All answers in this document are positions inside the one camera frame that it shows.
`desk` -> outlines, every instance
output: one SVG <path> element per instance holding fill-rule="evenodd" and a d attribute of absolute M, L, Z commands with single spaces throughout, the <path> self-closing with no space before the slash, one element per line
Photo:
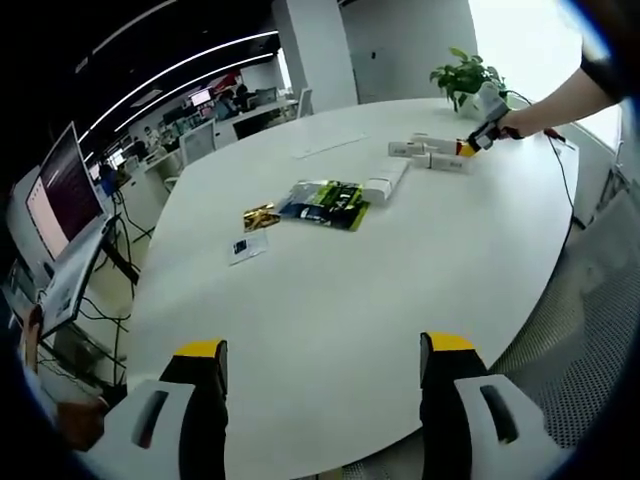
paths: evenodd
<path fill-rule="evenodd" d="M 234 125 L 237 123 L 244 122 L 245 120 L 255 118 L 273 110 L 279 110 L 281 108 L 287 108 L 297 104 L 298 100 L 277 100 L 266 105 L 261 105 L 250 112 L 241 113 L 236 117 L 216 123 L 216 148 L 221 149 L 238 141 L 238 136 L 234 129 Z"/>
<path fill-rule="evenodd" d="M 355 233 L 283 221 L 267 229 L 266 253 L 229 267 L 227 252 L 243 212 L 296 181 L 363 182 L 389 141 L 476 126 L 439 99 L 374 103 L 286 123 L 190 165 L 138 284 L 131 387 L 158 378 L 187 342 L 227 339 L 230 479 L 315 474 L 418 429 L 420 332 L 464 335 L 491 365 L 549 281 L 571 207 L 545 137 L 497 142 L 471 175 L 411 168 Z M 302 140 L 310 155 L 299 159 Z M 578 154 L 562 158 L 573 196 Z"/>

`gold packet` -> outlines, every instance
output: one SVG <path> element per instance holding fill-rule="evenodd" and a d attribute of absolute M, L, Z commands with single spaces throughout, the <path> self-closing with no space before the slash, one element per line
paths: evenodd
<path fill-rule="evenodd" d="M 280 215 L 273 213 L 273 207 L 273 203 L 268 203 L 244 212 L 244 231 L 253 232 L 278 223 Z"/>

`human arm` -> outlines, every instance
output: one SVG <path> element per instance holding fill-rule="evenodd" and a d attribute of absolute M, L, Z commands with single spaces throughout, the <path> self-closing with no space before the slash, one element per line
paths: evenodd
<path fill-rule="evenodd" d="M 579 68 L 558 89 L 541 102 L 509 112 L 499 127 L 511 127 L 527 137 L 593 115 L 619 99 L 605 92 L 583 68 Z"/>
<path fill-rule="evenodd" d="M 24 323 L 24 363 L 38 373 L 38 341 L 42 330 L 42 307 L 36 305 Z"/>

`potted plant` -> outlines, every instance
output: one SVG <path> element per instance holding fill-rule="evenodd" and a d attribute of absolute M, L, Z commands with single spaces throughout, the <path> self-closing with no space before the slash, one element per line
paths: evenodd
<path fill-rule="evenodd" d="M 468 55 L 459 48 L 449 47 L 451 54 L 460 59 L 460 65 L 444 65 L 436 68 L 429 81 L 437 80 L 438 87 L 453 102 L 453 109 L 461 116 L 477 118 L 479 115 L 473 96 L 484 82 L 494 83 L 503 98 L 507 96 L 504 78 L 494 67 L 485 67 L 479 55 Z"/>

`ceiling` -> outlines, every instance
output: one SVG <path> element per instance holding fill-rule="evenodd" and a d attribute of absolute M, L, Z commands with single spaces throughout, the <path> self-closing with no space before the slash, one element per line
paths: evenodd
<path fill-rule="evenodd" d="M 11 111 L 17 116 L 21 155 L 9 162 L 10 177 L 15 181 L 40 163 L 72 120 L 81 136 L 116 102 L 163 70 L 217 45 L 273 30 L 271 2 L 60 1 L 42 2 L 37 12 L 33 4 L 12 5 L 14 31 L 19 34 L 5 39 L 5 45 L 13 45 L 8 72 L 15 82 L 10 91 L 19 92 L 12 99 L 18 105 Z M 83 152 L 111 143 L 115 128 L 141 108 L 131 105 L 154 88 L 167 93 L 212 70 L 279 47 L 277 35 L 262 37 L 163 75 L 105 117 L 83 140 Z"/>

